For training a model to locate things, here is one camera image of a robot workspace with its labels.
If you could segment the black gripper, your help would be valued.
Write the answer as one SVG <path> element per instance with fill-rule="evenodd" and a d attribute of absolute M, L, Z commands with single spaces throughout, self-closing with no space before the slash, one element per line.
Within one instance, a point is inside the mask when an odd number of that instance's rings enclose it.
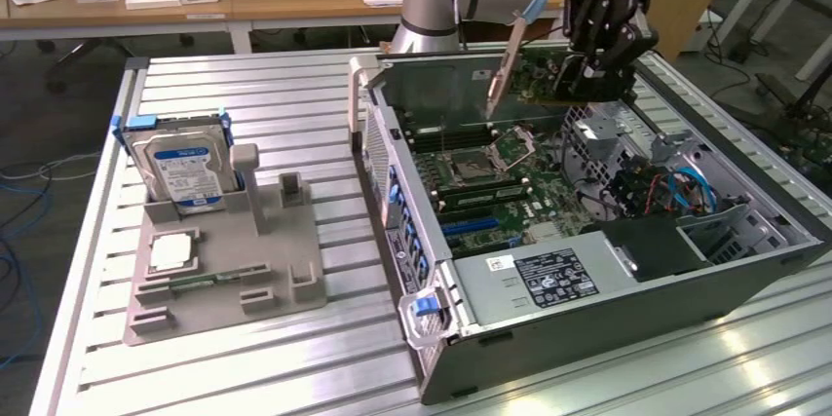
<path fill-rule="evenodd" d="M 659 41 L 651 0 L 564 0 L 563 34 L 588 66 L 626 66 Z"/>

